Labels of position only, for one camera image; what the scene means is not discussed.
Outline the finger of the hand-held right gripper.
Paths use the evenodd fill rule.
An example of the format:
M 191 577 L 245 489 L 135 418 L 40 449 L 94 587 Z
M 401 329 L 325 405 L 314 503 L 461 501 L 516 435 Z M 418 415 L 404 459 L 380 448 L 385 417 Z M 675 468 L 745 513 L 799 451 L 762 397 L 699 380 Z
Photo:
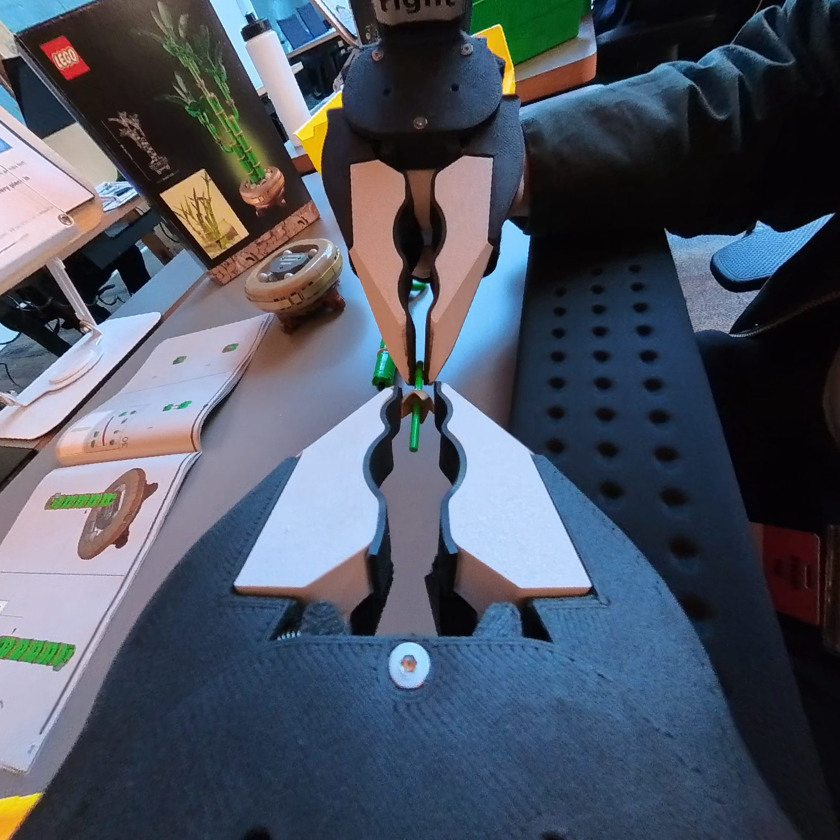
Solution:
M 466 155 L 434 178 L 434 204 L 443 221 L 434 258 L 437 291 L 429 310 L 426 374 L 435 381 L 452 353 L 490 258 L 493 161 Z
M 415 332 L 408 313 L 412 276 L 396 223 L 408 204 L 406 178 L 383 161 L 350 167 L 350 257 L 381 337 L 406 382 L 413 378 Z

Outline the orange printed box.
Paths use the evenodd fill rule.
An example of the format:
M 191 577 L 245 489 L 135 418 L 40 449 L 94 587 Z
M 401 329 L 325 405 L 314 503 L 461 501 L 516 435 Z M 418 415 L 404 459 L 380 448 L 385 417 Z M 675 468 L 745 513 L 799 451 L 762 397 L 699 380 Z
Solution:
M 823 622 L 823 551 L 814 533 L 750 523 L 776 612 L 819 627 Z

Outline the black toy brick set box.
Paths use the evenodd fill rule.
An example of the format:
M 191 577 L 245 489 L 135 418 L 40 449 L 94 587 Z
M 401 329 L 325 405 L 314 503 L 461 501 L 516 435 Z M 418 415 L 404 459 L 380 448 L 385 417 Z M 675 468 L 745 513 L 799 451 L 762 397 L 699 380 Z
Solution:
M 92 2 L 16 41 L 219 283 L 319 219 L 209 2 Z

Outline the brown round brick base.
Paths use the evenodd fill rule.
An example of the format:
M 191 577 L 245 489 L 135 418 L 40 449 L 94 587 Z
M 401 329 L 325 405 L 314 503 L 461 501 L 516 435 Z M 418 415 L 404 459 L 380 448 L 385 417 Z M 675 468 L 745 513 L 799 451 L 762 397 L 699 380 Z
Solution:
M 320 311 L 344 311 L 342 267 L 340 249 L 332 241 L 302 239 L 253 268 L 245 280 L 245 295 L 261 311 L 274 314 L 281 330 L 290 334 Z

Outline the yellow plastic bin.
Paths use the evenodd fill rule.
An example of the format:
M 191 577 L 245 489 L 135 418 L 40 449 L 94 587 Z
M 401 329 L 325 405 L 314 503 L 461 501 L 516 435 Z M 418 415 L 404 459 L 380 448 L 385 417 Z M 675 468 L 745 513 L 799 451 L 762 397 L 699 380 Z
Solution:
M 27 795 L 12 795 L 1 798 L 0 801 L 0 837 L 12 838 L 24 823 L 26 817 L 34 809 L 42 793 Z
M 515 67 L 513 65 L 508 42 L 499 24 L 485 28 L 476 37 L 484 39 L 487 46 L 496 56 L 504 60 L 501 90 L 504 96 L 516 95 Z M 328 114 L 333 109 L 341 109 L 343 105 L 343 88 L 334 92 L 317 111 L 313 113 L 310 120 L 301 126 L 296 132 L 296 137 L 301 141 L 303 152 L 296 154 L 293 158 L 297 171 L 301 175 L 320 173 L 322 170 L 322 148 L 328 130 Z

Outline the green brick bamboo stalk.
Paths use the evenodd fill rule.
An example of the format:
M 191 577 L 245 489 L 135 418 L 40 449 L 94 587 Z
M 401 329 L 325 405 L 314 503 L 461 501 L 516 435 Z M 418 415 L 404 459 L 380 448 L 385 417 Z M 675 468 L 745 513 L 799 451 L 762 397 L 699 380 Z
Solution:
M 428 289 L 428 281 L 413 279 L 412 289 L 408 300 L 415 302 Z M 371 379 L 371 384 L 377 391 L 382 391 L 385 388 L 392 387 L 396 378 L 396 365 L 382 340 L 380 348 L 375 357 L 374 371 Z

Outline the white water bottle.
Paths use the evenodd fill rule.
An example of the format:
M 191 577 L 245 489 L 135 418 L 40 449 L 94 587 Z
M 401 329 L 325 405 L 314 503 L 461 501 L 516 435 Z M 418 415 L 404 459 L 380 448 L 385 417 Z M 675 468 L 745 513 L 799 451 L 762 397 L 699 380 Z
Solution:
M 245 19 L 241 35 L 248 54 L 289 140 L 302 149 L 297 131 L 310 120 L 310 111 L 277 32 L 253 11 L 246 12 Z

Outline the person's right forearm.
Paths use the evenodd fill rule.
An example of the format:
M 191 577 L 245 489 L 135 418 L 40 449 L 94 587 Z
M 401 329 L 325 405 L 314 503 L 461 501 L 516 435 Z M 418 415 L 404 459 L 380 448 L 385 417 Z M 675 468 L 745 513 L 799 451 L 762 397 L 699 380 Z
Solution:
M 839 3 L 786 2 L 697 62 L 521 111 L 530 235 L 734 235 L 838 212 Z

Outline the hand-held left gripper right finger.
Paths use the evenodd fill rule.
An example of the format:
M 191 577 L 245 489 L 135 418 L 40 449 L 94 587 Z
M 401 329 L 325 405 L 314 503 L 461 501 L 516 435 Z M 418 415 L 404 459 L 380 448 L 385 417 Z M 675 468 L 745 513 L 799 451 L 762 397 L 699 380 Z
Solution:
M 436 383 L 439 467 L 451 483 L 434 561 L 438 634 L 471 635 L 495 603 L 588 595 L 592 582 L 532 452 Z

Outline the printed instruction sheet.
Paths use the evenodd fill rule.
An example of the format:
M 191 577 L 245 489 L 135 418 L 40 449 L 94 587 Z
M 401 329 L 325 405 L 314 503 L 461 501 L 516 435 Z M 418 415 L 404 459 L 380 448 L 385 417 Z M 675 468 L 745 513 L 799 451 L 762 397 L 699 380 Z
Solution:
M 1 127 L 2 290 L 83 239 L 103 218 L 96 188 L 6 110 Z

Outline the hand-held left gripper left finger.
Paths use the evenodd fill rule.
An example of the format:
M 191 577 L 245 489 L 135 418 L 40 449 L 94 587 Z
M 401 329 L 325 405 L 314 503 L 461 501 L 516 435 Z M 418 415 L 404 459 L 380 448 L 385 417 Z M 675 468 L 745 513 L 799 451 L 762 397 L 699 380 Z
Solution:
M 306 447 L 234 583 L 247 595 L 330 602 L 374 634 L 393 566 L 385 499 L 403 393 L 383 390 Z

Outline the green plastic crate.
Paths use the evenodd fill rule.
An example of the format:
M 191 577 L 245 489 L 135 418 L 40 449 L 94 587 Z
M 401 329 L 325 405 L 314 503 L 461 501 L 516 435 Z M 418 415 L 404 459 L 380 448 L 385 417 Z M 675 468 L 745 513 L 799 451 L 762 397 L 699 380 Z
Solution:
M 470 32 L 500 25 L 514 65 L 578 35 L 591 1 L 473 1 Z

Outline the person's dark jacket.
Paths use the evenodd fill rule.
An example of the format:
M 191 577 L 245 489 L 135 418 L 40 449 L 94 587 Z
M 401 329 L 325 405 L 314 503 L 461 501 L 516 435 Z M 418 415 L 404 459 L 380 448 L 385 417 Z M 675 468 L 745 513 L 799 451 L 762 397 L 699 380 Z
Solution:
M 832 216 L 728 334 L 697 335 L 749 519 L 838 525 L 839 222 Z

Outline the open instruction booklet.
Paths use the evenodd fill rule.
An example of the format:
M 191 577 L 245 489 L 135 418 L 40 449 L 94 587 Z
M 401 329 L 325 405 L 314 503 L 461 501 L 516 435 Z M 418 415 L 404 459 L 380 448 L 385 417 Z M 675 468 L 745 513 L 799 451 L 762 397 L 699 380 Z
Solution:
M 165 340 L 60 436 L 2 542 L 2 768 L 30 768 L 271 321 Z

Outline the black flat pad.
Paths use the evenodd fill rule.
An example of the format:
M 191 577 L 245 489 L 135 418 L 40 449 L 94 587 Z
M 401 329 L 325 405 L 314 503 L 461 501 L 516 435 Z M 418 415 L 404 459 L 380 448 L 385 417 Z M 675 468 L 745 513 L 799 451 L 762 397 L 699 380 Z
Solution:
M 31 446 L 1 445 L 1 490 L 36 454 L 37 449 Z

